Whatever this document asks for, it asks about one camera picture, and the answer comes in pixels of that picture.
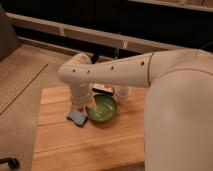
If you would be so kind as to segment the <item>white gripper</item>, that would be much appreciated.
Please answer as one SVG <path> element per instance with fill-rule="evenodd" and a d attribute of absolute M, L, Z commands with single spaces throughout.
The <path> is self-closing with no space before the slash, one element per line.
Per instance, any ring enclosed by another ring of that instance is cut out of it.
<path fill-rule="evenodd" d="M 80 98 L 87 97 L 91 93 L 91 88 L 88 83 L 81 83 L 77 85 L 70 85 L 70 100 L 72 103 L 71 111 L 83 111 L 83 103 L 80 101 Z M 96 101 L 93 95 L 90 95 L 87 99 L 86 106 L 93 110 L 97 109 Z"/>

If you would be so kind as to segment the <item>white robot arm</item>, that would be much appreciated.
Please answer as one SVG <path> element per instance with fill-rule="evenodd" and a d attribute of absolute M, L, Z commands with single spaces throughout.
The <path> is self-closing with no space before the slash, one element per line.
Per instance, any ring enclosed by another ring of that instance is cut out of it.
<path fill-rule="evenodd" d="M 145 171 L 213 171 L 213 54 L 178 49 L 92 64 L 73 56 L 59 78 L 78 95 L 82 84 L 146 87 Z"/>

